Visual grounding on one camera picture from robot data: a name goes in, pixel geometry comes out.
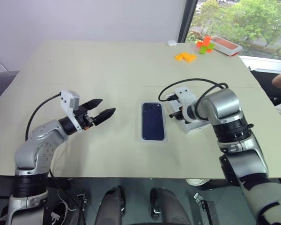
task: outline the black smartphone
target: black smartphone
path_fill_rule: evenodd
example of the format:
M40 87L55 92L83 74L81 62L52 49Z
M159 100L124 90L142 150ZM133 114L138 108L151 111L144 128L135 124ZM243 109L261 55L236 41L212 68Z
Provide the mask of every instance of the black smartphone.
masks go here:
M146 102L141 106L141 137L143 140L163 141L165 129L160 103Z

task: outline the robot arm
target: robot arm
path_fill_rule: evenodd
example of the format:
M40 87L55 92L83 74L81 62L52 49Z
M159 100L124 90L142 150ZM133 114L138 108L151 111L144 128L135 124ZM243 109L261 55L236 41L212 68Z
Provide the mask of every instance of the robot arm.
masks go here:
M29 136L15 154L15 182L9 199L7 225L43 224L44 204L48 191L46 182L54 152L68 136L99 125L110 118L115 108L107 109L92 118L88 110L97 107L102 99L93 99L79 105L79 95L73 91L61 92L61 105L66 117L45 123Z
M187 99L193 97L188 97L187 91L175 95L172 99L177 98L182 104L187 122L204 119L213 126L224 153L220 163L225 177L232 185L241 187L257 224L281 224L281 185L268 179L264 156L251 130L253 125L247 123L235 93L225 88L191 104Z

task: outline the white wall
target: white wall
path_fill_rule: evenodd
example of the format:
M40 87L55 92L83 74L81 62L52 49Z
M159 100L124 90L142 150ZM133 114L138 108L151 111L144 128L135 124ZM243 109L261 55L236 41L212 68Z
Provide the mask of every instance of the white wall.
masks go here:
M19 70L47 39L177 40L184 6L185 0L0 0L0 60Z

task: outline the window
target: window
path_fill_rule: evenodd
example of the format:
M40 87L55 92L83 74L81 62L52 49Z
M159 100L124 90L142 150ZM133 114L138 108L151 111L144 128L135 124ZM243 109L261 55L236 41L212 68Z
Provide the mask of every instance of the window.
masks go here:
M185 42L217 35L240 55L281 60L281 0L198 0Z

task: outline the white table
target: white table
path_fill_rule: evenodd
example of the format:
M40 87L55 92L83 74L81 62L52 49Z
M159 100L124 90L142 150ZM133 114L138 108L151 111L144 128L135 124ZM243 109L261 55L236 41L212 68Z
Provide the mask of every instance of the white table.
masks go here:
M221 152L211 126L185 134L166 112L166 143L141 141L141 102L157 101L167 85L186 78L226 82L240 99L246 119L264 152L270 177L281 177L281 117L238 56L219 52L198 55L194 62L174 60L181 52L194 53L190 44L98 43L48 41L32 55L0 97L0 175L14 174L14 153L24 141L33 110L61 90L74 90L80 104L102 98L89 113L116 107L98 127L70 136L53 158L56 176L224 178ZM200 96L209 83L189 82ZM59 100L44 105L31 129L65 116Z

